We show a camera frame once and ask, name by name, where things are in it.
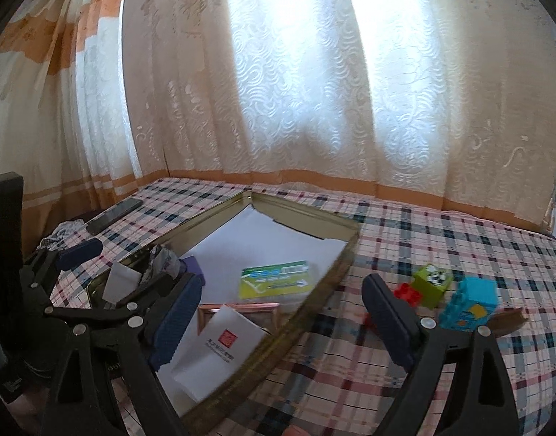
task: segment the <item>striped cloth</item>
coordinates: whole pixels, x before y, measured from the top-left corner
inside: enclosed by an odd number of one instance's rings
[[[247,188],[222,182],[163,178],[139,190],[142,208],[98,237],[102,256],[64,274],[52,300],[88,306],[91,278],[183,221]],[[390,407],[405,372],[363,325],[364,276],[378,271],[394,288],[432,262],[464,275],[494,278],[503,306],[522,307],[529,321],[498,344],[508,369],[523,434],[534,435],[556,406],[556,240],[460,213],[381,202],[345,193],[324,194],[254,185],[257,192],[353,218],[362,223],[349,275],[266,380],[212,434],[280,435],[294,424],[311,435],[372,434]],[[88,238],[85,230],[66,240]],[[453,366],[445,366],[421,435],[433,434]],[[114,383],[126,426],[142,434],[122,383]]]

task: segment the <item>gold tray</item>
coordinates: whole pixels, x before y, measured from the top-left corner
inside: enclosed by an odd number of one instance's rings
[[[120,262],[132,269],[141,270],[148,264],[149,252],[157,244],[164,245],[181,256],[248,205],[270,216],[279,224],[301,233],[321,239],[339,239],[347,244],[328,272],[319,280],[298,310],[282,323],[277,333],[264,337],[234,375],[181,417],[183,425],[194,436],[203,436],[215,428],[276,367],[312,325],[314,317],[322,310],[330,294],[347,274],[355,257],[360,229],[356,221],[312,206],[245,191],[185,221]],[[86,289],[92,307],[99,307],[104,303],[101,297],[108,273],[109,271],[103,272],[94,278]]]

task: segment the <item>barcode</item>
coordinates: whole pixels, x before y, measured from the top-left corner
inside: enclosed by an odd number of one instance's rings
[[[297,274],[299,272],[306,272],[308,270],[307,265],[302,266],[290,266],[290,267],[282,267],[280,270],[281,274]]]

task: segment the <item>blue toy block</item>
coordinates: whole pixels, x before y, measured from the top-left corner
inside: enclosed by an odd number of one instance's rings
[[[457,331],[473,331],[486,324],[498,307],[496,282],[465,277],[439,317],[440,326]]]

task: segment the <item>plaid tablecloth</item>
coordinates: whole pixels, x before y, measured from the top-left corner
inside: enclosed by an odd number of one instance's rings
[[[222,182],[164,178],[134,196],[144,205],[99,238],[99,258],[61,276],[52,299],[57,306],[88,306],[88,282],[142,245],[246,188]],[[408,281],[433,262],[464,275],[497,281],[503,305],[523,307],[529,322],[498,340],[516,396],[523,434],[534,435],[556,406],[556,241],[459,213],[350,194],[325,195],[255,185],[276,195],[353,218],[362,223],[349,275],[317,316],[309,333],[250,397],[212,434],[282,434],[290,424],[313,436],[372,434],[390,407],[405,372],[389,360],[383,343],[363,326],[360,296],[364,276],[378,271],[385,281]],[[66,246],[88,238],[85,230]],[[446,366],[420,434],[433,434],[453,367]],[[131,434],[142,434],[122,385],[117,397]]]

